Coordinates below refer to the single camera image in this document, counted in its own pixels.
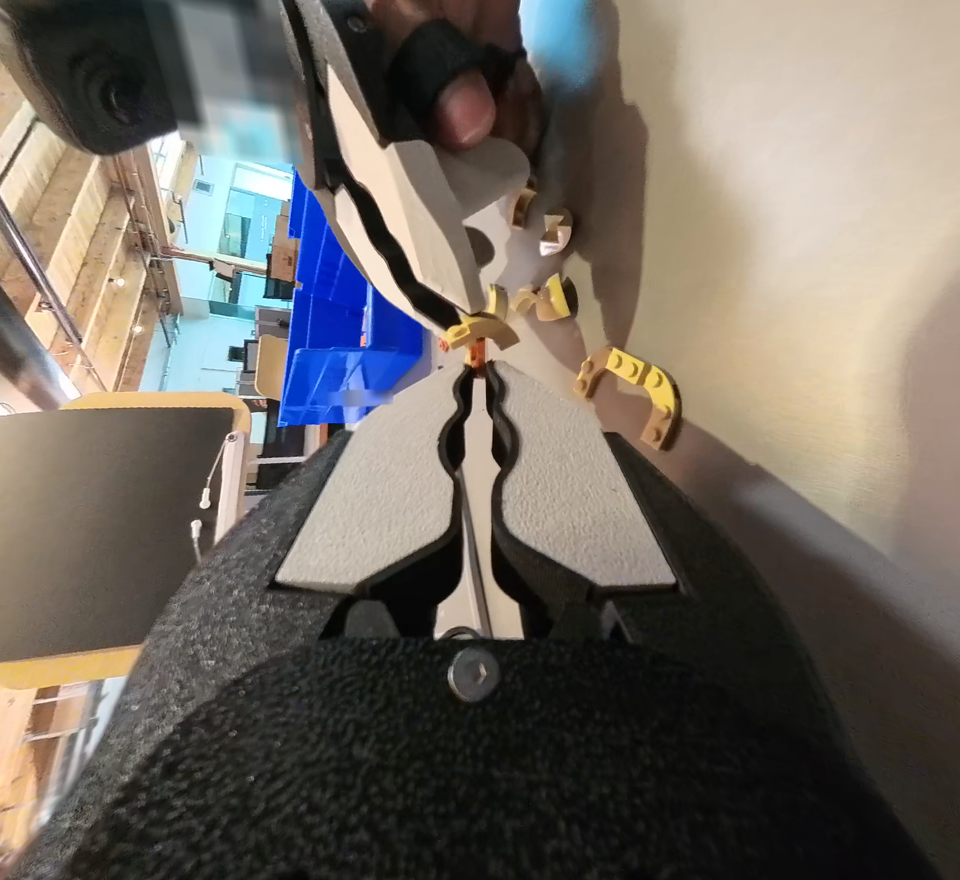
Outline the tan quarter-round brick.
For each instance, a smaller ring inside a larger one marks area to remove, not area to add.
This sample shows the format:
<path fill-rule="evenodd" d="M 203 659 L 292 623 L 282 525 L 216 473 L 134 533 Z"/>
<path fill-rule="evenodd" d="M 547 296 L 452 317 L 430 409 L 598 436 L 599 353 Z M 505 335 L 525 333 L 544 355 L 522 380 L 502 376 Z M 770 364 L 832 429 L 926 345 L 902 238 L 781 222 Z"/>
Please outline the tan quarter-round brick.
<path fill-rule="evenodd" d="M 573 281 L 561 273 L 555 273 L 534 291 L 534 314 L 538 321 L 574 319 L 578 310 L 578 294 Z"/>
<path fill-rule="evenodd" d="M 543 215 L 543 231 L 538 241 L 542 258 L 561 254 L 570 244 L 573 232 L 573 215 L 564 207 L 555 207 Z"/>

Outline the white metal frame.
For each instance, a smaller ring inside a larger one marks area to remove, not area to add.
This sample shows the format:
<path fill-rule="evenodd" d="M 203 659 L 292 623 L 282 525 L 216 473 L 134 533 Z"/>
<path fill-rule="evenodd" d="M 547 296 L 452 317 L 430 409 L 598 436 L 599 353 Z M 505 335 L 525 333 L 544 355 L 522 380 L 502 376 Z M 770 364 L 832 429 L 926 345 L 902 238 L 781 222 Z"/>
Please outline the white metal frame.
<path fill-rule="evenodd" d="M 189 522 L 189 538 L 195 562 L 205 556 L 203 537 L 213 518 L 211 543 L 216 545 L 230 531 L 243 512 L 246 494 L 249 433 L 233 430 L 222 440 L 201 490 L 197 514 Z"/>

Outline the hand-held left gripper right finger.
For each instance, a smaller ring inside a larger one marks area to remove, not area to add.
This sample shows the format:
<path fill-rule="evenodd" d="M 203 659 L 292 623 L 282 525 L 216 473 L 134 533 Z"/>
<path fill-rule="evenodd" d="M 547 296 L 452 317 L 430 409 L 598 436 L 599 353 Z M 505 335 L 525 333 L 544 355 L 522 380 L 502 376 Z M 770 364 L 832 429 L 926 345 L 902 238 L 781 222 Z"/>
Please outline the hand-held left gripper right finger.
<path fill-rule="evenodd" d="M 490 502 L 498 588 L 517 603 L 676 590 L 596 416 L 505 361 L 486 383 L 500 465 Z"/>

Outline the stack of cardboard boxes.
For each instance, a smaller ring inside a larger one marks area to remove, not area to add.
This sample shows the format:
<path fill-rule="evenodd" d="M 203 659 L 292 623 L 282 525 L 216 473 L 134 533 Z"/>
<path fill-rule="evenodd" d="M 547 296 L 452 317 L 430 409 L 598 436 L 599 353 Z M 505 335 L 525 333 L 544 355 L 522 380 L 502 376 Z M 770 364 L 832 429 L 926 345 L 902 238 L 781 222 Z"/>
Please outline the stack of cardboard boxes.
<path fill-rule="evenodd" d="M 296 287 L 300 240 L 290 234 L 291 204 L 255 215 L 247 229 L 246 253 L 260 268 L 254 279 L 265 281 L 267 296 L 280 298 L 277 288 Z"/>

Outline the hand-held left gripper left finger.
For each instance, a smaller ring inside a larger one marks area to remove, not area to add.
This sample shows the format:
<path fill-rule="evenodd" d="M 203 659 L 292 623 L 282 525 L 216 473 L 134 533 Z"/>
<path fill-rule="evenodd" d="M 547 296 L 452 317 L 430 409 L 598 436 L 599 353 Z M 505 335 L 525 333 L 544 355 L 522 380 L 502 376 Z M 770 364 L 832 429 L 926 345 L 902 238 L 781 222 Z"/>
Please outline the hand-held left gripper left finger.
<path fill-rule="evenodd" d="M 432 598 L 460 579 L 461 492 L 449 452 L 470 405 L 471 370 L 446 366 L 379 406 L 354 430 L 275 582 L 358 596 L 420 561 Z"/>

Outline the large tan arch brick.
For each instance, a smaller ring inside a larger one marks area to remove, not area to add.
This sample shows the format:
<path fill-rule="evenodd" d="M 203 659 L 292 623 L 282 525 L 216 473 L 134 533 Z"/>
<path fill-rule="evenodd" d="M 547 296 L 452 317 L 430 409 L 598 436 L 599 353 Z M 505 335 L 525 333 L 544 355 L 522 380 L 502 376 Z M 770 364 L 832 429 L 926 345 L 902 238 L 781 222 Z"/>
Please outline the large tan arch brick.
<path fill-rule="evenodd" d="M 676 381 L 653 363 L 617 347 L 606 346 L 582 361 L 572 386 L 574 395 L 591 402 L 598 383 L 607 374 L 640 388 L 647 395 L 651 410 L 640 441 L 656 451 L 669 450 L 682 419 L 682 400 Z"/>
<path fill-rule="evenodd" d="M 487 286 L 486 309 L 461 316 L 460 322 L 438 338 L 439 350 L 446 354 L 456 349 L 467 349 L 476 338 L 484 337 L 499 350 L 507 350 L 520 342 L 520 337 L 507 322 L 510 302 L 507 291 L 499 285 Z"/>

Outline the black top wooden table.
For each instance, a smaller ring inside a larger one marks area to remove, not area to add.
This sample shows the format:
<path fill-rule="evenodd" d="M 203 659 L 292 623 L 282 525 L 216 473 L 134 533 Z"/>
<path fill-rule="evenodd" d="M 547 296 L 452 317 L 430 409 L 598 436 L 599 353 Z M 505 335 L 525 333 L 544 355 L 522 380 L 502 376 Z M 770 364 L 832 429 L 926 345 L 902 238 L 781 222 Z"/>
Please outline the black top wooden table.
<path fill-rule="evenodd" d="M 189 522 L 245 403 L 117 392 L 2 417 L 1 683 L 122 676 L 197 563 Z"/>

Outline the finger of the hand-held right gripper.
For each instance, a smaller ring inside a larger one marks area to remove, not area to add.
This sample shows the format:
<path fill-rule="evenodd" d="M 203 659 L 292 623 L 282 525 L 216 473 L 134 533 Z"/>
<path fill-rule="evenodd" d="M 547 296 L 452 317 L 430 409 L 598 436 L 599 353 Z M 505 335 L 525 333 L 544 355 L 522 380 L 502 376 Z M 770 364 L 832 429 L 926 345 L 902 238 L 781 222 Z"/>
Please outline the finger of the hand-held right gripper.
<path fill-rule="evenodd" d="M 376 184 L 381 170 L 378 152 L 397 142 L 380 136 L 374 117 L 360 88 L 349 74 L 346 80 L 330 64 L 321 71 L 322 88 L 339 150 L 339 165 L 327 164 L 331 195 L 326 210 L 335 220 L 335 233 L 342 239 L 354 264 L 378 292 L 395 307 L 443 335 L 419 315 L 398 282 L 399 249 L 386 231 L 376 202 Z M 421 140 L 400 142 L 424 142 Z"/>
<path fill-rule="evenodd" d="M 398 248 L 397 281 L 419 315 L 437 329 L 451 327 L 484 302 L 466 223 L 524 187 L 529 160 L 511 142 L 457 153 L 397 142 L 377 158 L 375 201 Z"/>

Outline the blue plastic bin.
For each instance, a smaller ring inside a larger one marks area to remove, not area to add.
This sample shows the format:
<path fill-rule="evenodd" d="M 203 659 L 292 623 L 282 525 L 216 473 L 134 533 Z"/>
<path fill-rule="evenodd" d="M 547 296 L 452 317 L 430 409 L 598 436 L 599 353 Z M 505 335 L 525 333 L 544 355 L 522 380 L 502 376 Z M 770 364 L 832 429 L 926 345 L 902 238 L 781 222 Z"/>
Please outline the blue plastic bin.
<path fill-rule="evenodd" d="M 364 349 L 372 287 L 347 256 L 320 202 L 294 175 L 289 238 L 298 241 L 289 342 L 299 349 Z"/>
<path fill-rule="evenodd" d="M 287 340 L 282 426 L 349 425 L 388 405 L 427 360 L 430 330 L 365 280 L 299 291 Z"/>

